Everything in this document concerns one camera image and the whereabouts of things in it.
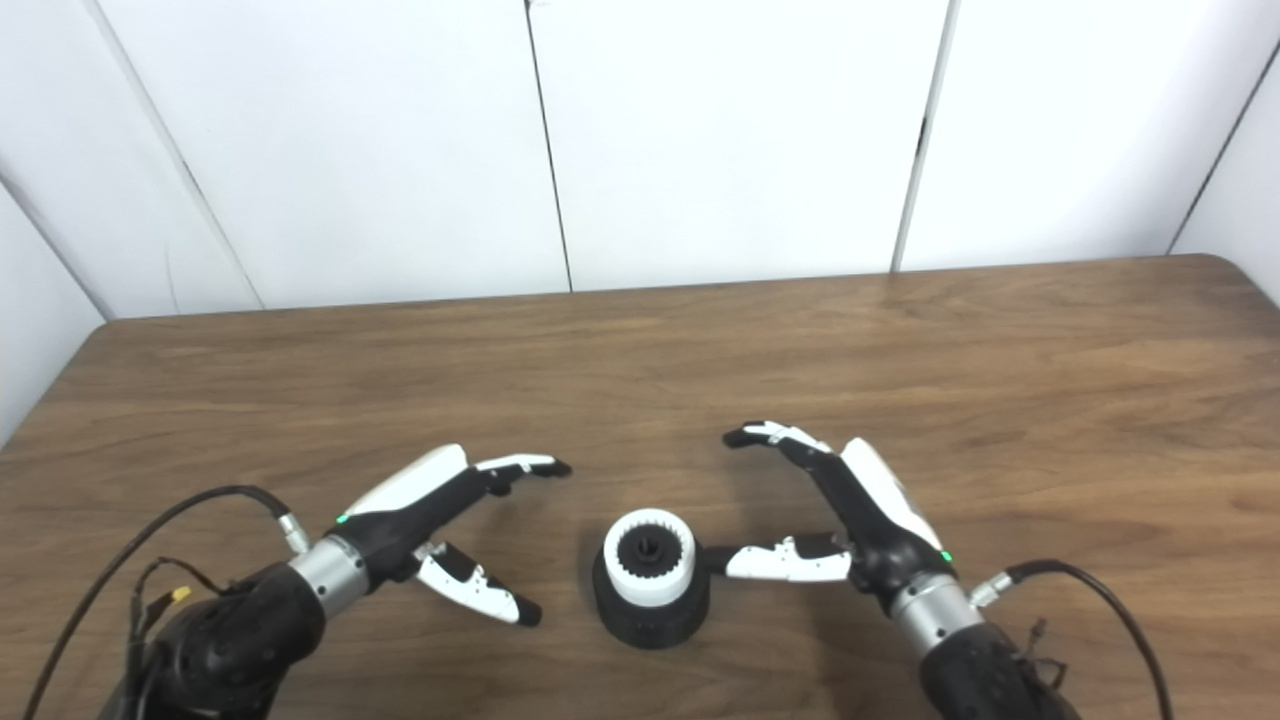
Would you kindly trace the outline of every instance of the wall seam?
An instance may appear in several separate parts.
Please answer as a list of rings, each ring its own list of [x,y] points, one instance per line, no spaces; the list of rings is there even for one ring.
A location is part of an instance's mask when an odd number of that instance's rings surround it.
[[[924,117],[920,119],[920,136],[915,141],[915,156],[911,159],[911,177],[906,183],[906,196],[902,199],[902,217],[897,222],[890,273],[902,272],[906,237],[911,231],[911,217],[915,214],[915,196],[920,188],[920,176],[924,174],[924,159],[929,154],[929,137],[933,135],[933,120],[937,117],[938,99],[942,96],[942,82],[947,74],[947,59],[951,56],[951,41],[959,18],[960,0],[948,0],[947,14],[942,20],[942,35],[938,37],[938,54],[933,60],[933,77],[929,78],[929,95],[924,101]]]
[[[1183,222],[1178,225],[1178,231],[1174,232],[1174,238],[1169,241],[1169,249],[1165,250],[1165,255],[1172,255],[1174,247],[1178,246],[1178,241],[1183,237],[1183,231],[1187,229],[1187,223],[1192,219],[1192,213],[1199,205],[1201,197],[1204,195],[1204,190],[1208,187],[1210,181],[1213,179],[1213,173],[1217,172],[1219,163],[1226,155],[1226,149],[1235,140],[1235,131],[1240,129],[1240,123],[1244,122],[1244,115],[1248,114],[1249,106],[1253,105],[1253,99],[1258,95],[1258,88],[1262,87],[1262,82],[1267,78],[1267,73],[1271,72],[1271,65],[1275,64],[1276,54],[1280,53],[1280,38],[1276,38],[1275,47],[1271,49],[1271,56],[1262,65],[1262,73],[1258,76],[1257,82],[1253,83],[1253,90],[1249,91],[1249,96],[1245,97],[1244,105],[1240,108],[1240,114],[1235,117],[1235,122],[1231,124],[1230,132],[1226,133],[1226,140],[1222,141],[1222,146],[1217,150],[1217,156],[1213,158],[1213,164],[1208,167],[1208,173],[1204,174],[1204,181],[1201,182],[1199,190],[1196,191],[1196,197],[1192,199],[1192,204],[1187,208],[1187,214],[1183,215]]]
[[[142,76],[138,74],[137,65],[133,64],[133,59],[124,49],[124,44],[120,42],[120,36],[115,32],[115,27],[111,26],[110,18],[106,17],[106,12],[102,10],[102,5],[99,0],[84,0],[84,6],[88,9],[88,14],[97,24],[99,32],[106,44],[111,59],[115,60],[120,73],[133,90],[134,99],[138,101],[142,114],[147,117],[147,120],[151,123],[152,129],[160,140],[160,145],[164,146],[174,169],[178,170],[178,176],[182,178],[183,187],[187,190],[191,201],[196,205],[201,218],[204,218],[205,224],[209,227],[209,231],[214,234],[218,243],[223,247],[223,251],[227,252],[230,260],[236,264],[246,290],[248,290],[250,295],[253,296],[253,301],[260,309],[265,310],[266,305],[262,302],[262,296],[253,284],[253,279],[250,277],[248,270],[244,269],[244,263],[241,260],[239,254],[236,251],[236,246],[232,243],[230,237],[228,237],[221,222],[218,219],[212,206],[209,204],[209,199],[205,196],[204,190],[201,190],[200,182],[191,170],[191,165],[187,164],[187,159],[183,156],[182,149],[178,147],[178,141],[174,140],[168,123],[165,123],[164,117],[160,114],[160,109],[155,104],[155,99],[151,97],[151,92],[147,91],[146,85],[143,85]],[[169,247],[166,242],[166,258],[169,256],[168,254]],[[172,266],[169,268],[169,272],[172,273]]]

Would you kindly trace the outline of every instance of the white fingertip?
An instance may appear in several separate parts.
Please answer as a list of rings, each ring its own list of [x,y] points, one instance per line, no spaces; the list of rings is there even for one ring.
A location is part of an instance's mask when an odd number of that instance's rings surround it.
[[[795,538],[783,538],[773,550],[748,546],[724,566],[730,578],[782,580],[786,583],[832,583],[849,578],[852,557],[847,552],[824,557],[800,557]]]

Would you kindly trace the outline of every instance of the black gear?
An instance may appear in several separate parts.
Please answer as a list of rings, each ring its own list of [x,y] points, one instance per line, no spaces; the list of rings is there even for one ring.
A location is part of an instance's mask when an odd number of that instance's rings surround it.
[[[676,533],[663,525],[636,525],[618,541],[622,569],[637,578],[660,578],[671,573],[685,548]]]

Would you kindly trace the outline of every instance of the black cable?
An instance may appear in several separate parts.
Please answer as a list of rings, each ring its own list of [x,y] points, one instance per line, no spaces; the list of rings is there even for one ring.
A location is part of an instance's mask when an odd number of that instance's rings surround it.
[[[192,578],[214,594],[221,596],[225,591],[218,587],[209,575],[196,569],[195,565],[174,557],[156,557],[142,570],[137,582],[133,583],[133,594],[129,597],[129,634],[124,639],[124,683],[120,693],[120,712],[118,717],[129,719],[141,716],[142,703],[140,697],[145,697],[147,691],[138,688],[138,678],[142,673],[142,650],[146,644],[147,626],[142,607],[142,593],[147,585],[147,578],[164,565],[177,565],[186,570]]]
[[[111,575],[120,569],[122,565],[150,538],[163,528],[169,520],[187,511],[188,509],[205,502],[206,500],[212,500],[215,497],[223,497],[225,495],[243,495],[266,506],[271,511],[271,516],[279,519],[289,514],[289,507],[280,502],[278,497],[266,492],[262,488],[253,486],[223,486],[219,488],[206,489],[205,492],[196,493],[187,500],[174,505],[169,510],[165,510],[156,516],[155,520],[142,528],[142,530],[134,536],[133,539],[128,542],[115,557],[106,564],[106,568],[99,574],[93,584],[90,585],[88,591],[84,592],[84,597],[81,598],[76,610],[72,611],[72,616],[67,619],[67,624],[63,626],[63,632],[58,635],[54,642],[54,648],[49,652],[49,659],[45,660],[45,666],[40,670],[40,676],[36,678],[36,687],[31,691],[31,698],[27,701],[27,710],[22,714],[22,720],[33,720],[36,717],[36,710],[40,708],[40,701],[45,696],[45,689],[49,687],[49,680],[54,676],[54,669],[58,667],[58,661],[61,660],[63,651],[67,650],[67,643],[70,642],[72,635],[76,633],[76,628],[79,626],[81,620],[88,614],[90,606],[97,600],[97,594],[102,592],[106,587],[108,580]]]
[[[1129,612],[1129,609],[1120,602],[1110,588],[1102,584],[1093,575],[1080,570],[1075,565],[1069,562],[1062,562],[1061,560],[1032,560],[1029,562],[1021,562],[1011,568],[1006,568],[1005,573],[1014,583],[1021,583],[1032,575],[1044,575],[1048,573],[1062,573],[1070,575],[1076,580],[1093,588],[1093,592],[1098,593],[1102,600],[1115,610],[1116,615],[1120,616],[1120,621],[1124,623],[1126,630],[1133,637],[1134,644],[1138,646],[1138,652],[1142,653],[1142,659],[1147,661],[1147,669],[1151,671],[1151,682],[1156,685],[1156,701],[1160,703],[1160,717],[1161,720],[1174,720],[1174,703],[1169,698],[1169,684],[1165,682],[1165,673],[1160,669],[1160,660],[1156,659],[1156,651],[1151,648],[1151,643],[1147,641],[1147,635],[1138,626],[1138,620]]]

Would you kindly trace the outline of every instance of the cable connector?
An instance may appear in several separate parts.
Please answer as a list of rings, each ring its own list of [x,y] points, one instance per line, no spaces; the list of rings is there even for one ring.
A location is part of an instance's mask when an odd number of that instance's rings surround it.
[[[969,591],[969,605],[975,609],[983,609],[1000,600],[1000,596],[1009,592],[1009,588],[1014,587],[1014,579],[1009,573],[1000,573],[995,578],[974,585]]]
[[[280,515],[276,518],[276,521],[280,524],[280,529],[284,530],[284,542],[289,543],[289,550],[294,555],[302,555],[311,550],[311,538],[307,537],[307,532],[302,529],[302,524],[293,516],[293,512]]]

